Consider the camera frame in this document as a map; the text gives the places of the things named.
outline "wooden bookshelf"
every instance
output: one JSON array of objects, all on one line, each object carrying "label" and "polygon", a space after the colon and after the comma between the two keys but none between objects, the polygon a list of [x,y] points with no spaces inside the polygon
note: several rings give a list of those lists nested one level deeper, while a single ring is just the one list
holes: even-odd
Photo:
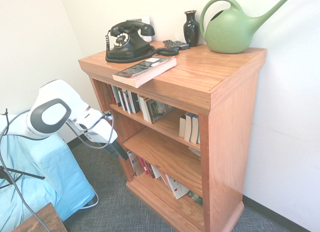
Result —
[{"label": "wooden bookshelf", "polygon": [[[162,42],[154,41],[156,48]],[[212,52],[206,45],[181,50],[177,66],[139,88],[112,75],[138,62],[107,63],[106,52],[80,59],[102,111],[111,110],[117,141],[203,197],[203,208],[186,196],[175,199],[160,179],[135,176],[129,160],[119,161],[126,186],[180,232],[231,232],[240,217],[259,70],[266,50],[238,54]],[[112,104],[107,84],[166,103],[177,109],[156,123],[141,112],[129,114]],[[200,145],[179,136],[186,111],[199,117]],[[201,152],[201,160],[188,147]]]}]

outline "blue cloth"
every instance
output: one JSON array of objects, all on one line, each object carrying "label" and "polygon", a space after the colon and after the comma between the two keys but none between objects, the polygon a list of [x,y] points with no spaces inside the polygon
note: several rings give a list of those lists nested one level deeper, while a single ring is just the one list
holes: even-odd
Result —
[{"label": "blue cloth", "polygon": [[[23,175],[17,181],[24,200],[37,212],[51,202],[62,221],[95,195],[67,144],[53,134],[43,140],[4,136],[1,154],[8,168],[44,176]],[[15,179],[19,174],[11,172]],[[0,187],[8,184],[0,179]],[[0,231],[10,232],[31,216],[13,185],[0,189]]]}]

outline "red book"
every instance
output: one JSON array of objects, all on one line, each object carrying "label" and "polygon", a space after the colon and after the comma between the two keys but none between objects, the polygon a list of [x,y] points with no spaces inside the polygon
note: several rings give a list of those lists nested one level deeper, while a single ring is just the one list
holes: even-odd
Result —
[{"label": "red book", "polygon": [[140,157],[138,157],[138,158],[139,158],[140,164],[142,165],[142,168],[144,169],[144,172],[145,172],[147,175],[149,175],[150,173],[149,173],[149,171],[148,171],[148,167],[147,167],[144,159],[143,159],[143,158],[140,158]]}]

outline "floor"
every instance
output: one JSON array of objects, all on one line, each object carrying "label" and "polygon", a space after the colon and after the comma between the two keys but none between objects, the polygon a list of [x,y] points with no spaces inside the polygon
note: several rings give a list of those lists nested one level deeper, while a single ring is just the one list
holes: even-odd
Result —
[{"label": "floor", "polygon": [[[126,188],[120,162],[103,149],[84,144],[72,149],[99,197],[96,206],[81,209],[64,223],[72,232],[175,232]],[[232,232],[287,232],[245,207]]]}]

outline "rotary dial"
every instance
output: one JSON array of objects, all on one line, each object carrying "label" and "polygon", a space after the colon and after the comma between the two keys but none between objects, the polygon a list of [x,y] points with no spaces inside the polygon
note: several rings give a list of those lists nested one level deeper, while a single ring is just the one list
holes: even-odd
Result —
[{"label": "rotary dial", "polygon": [[121,33],[119,34],[114,42],[113,45],[114,47],[120,48],[122,46],[125,46],[130,40],[130,36],[127,33]]}]

